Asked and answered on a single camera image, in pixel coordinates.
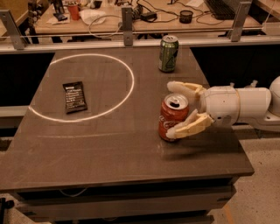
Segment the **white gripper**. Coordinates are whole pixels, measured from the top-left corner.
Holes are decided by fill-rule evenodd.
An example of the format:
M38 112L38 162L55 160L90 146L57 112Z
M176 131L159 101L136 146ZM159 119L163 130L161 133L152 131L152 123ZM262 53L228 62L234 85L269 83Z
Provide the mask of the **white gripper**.
M167 88L170 92L185 96L189 102L200 99L200 111L206 112L199 113L195 109L183 122L169 128L165 135L170 139L199 134L213 123L217 127L227 127L237 121L240 103L233 87L210 87L206 90L196 83L169 81Z

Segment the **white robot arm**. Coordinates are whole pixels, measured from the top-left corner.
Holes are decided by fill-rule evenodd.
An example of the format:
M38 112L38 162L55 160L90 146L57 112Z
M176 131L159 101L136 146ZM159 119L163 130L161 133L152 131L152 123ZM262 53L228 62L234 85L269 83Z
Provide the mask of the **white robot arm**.
M200 84L170 81L169 91L182 94L194 107L183 121L167 130L171 139L199 134L210 126L228 128L246 123L258 130L280 131L280 77L269 87L232 85L204 88Z

